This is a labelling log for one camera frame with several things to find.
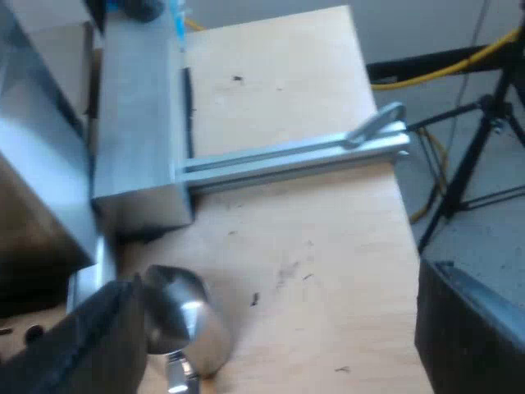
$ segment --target wooden board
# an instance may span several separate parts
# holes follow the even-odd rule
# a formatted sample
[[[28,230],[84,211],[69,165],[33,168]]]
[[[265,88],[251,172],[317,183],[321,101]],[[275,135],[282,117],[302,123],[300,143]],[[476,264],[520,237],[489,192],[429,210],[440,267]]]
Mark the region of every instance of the wooden board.
[[[345,131],[375,111],[347,7],[192,34],[188,63],[198,155]],[[203,392],[431,392],[390,164],[209,195],[194,224],[123,260],[127,274],[193,269],[217,295],[236,345]],[[163,368],[151,359],[140,393],[166,390]]]
[[[188,45],[197,156],[350,131],[376,110],[347,7],[206,30]]]

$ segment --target concrete floor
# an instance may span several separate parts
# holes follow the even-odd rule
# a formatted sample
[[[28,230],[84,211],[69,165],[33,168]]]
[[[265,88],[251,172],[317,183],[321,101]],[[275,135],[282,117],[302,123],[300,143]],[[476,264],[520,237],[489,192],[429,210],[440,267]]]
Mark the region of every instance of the concrete floor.
[[[344,0],[189,0],[191,17],[212,28],[290,13],[336,6]],[[365,62],[378,62],[423,53],[468,46],[472,39],[482,2],[479,0],[350,0]],[[515,0],[492,1],[478,43],[487,44],[518,26],[522,13]],[[464,103],[492,92],[498,72],[472,74]],[[408,110],[408,121],[417,121],[451,109],[459,92],[462,76],[446,77],[424,85],[389,92],[377,92],[377,106],[401,101]],[[517,118],[525,126],[525,112],[511,92]],[[450,154],[453,173],[477,128],[479,115],[461,117]],[[444,144],[450,122],[429,128]],[[514,169],[525,164],[525,149],[506,128],[493,134],[467,191],[467,197],[501,190],[525,183],[523,172]],[[432,178],[418,142],[412,143],[412,155],[395,166],[405,207],[415,212],[425,203]],[[525,197],[459,213],[438,228],[427,247],[425,257],[454,260],[461,268],[525,308],[525,244],[523,216]],[[429,218],[413,226],[416,240]]]

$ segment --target metal lever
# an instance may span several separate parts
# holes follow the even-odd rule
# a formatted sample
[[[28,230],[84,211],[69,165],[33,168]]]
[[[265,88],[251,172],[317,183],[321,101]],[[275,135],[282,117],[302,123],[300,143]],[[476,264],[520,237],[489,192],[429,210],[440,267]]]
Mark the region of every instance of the metal lever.
[[[355,131],[185,162],[190,193],[207,193],[394,159],[408,148],[404,106],[392,103]]]
[[[381,108],[376,115],[368,119],[363,125],[348,133],[348,142],[352,146],[359,146],[373,135],[395,121],[404,121],[406,110],[402,103],[393,102]]]

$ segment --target camera tripod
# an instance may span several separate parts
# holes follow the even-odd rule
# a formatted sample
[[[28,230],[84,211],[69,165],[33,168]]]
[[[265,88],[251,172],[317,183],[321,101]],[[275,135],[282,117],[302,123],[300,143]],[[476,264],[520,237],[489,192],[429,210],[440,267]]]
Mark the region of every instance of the camera tripod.
[[[419,241],[418,251],[420,254],[427,247],[432,233],[436,229],[441,217],[450,219],[459,211],[480,208],[489,204],[512,199],[520,195],[525,195],[524,185],[484,195],[476,199],[470,199],[469,201],[463,201],[463,195],[467,189],[470,178],[472,177],[473,170],[493,128],[499,127],[502,121],[508,122],[512,131],[525,148],[525,132],[513,114],[512,104],[505,102],[505,96],[509,91],[512,78],[520,64],[523,50],[525,49],[525,20],[522,21],[518,37],[513,42],[513,46],[510,59],[502,69],[500,79],[495,87],[493,95],[483,96],[475,103],[463,105],[452,111],[444,112],[408,127],[409,131],[416,131],[421,127],[429,126],[451,117],[457,117],[458,115],[478,109],[482,110],[482,119],[472,142],[468,146],[467,153],[459,164],[459,168],[454,174],[454,178],[449,183],[439,208],[434,213],[430,224]]]

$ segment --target black cable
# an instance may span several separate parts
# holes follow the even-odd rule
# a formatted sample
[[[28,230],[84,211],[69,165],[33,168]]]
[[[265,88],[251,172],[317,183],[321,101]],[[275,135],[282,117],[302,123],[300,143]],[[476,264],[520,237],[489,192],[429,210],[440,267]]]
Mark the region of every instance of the black cable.
[[[480,10],[479,17],[477,18],[476,26],[474,27],[474,32],[472,34],[470,48],[473,48],[476,45],[477,38],[479,36],[479,32],[481,31],[483,23],[485,22],[486,13],[488,12],[490,5],[491,5],[491,0],[483,0],[482,9]],[[470,73],[468,72],[463,75],[463,82],[461,83],[461,87],[459,88],[459,92],[458,92],[458,97],[456,97],[456,101],[454,104],[455,109],[459,108],[459,105],[461,104],[461,101],[463,100],[463,96],[465,95],[465,91],[467,90],[467,84],[468,84],[469,77],[470,77]],[[450,127],[449,140],[446,144],[447,156],[449,155],[450,148],[452,148],[452,143],[454,142],[457,125],[458,125],[458,117],[453,117],[452,126]]]

